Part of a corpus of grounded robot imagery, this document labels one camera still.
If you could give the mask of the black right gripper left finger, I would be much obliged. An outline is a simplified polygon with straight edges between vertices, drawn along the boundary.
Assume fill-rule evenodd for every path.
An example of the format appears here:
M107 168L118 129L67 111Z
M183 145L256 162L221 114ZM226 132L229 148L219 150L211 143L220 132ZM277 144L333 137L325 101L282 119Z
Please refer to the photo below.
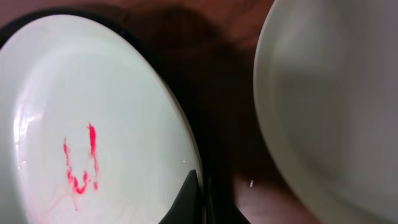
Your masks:
M159 224L202 224L201 192L195 170L188 173L170 210Z

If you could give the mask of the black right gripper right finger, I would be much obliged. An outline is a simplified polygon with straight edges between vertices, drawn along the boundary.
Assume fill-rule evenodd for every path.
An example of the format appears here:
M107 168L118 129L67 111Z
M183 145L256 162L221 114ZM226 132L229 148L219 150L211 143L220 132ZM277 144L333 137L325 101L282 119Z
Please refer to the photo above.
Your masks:
M205 185L207 223L250 224L234 202L221 190L218 181L209 176Z

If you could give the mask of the pale green plate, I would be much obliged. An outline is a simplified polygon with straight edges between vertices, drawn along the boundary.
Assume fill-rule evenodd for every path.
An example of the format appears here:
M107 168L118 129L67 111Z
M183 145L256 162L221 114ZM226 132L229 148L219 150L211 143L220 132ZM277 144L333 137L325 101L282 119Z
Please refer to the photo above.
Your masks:
M159 223L201 160L124 29L66 12L1 31L1 222Z

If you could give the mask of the light blue plate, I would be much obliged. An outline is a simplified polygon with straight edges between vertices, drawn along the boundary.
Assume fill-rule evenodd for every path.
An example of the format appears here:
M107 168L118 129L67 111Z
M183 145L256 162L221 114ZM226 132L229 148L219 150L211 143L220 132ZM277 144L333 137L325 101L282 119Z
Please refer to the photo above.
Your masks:
M277 168L321 222L397 222L396 1L275 1L253 88Z

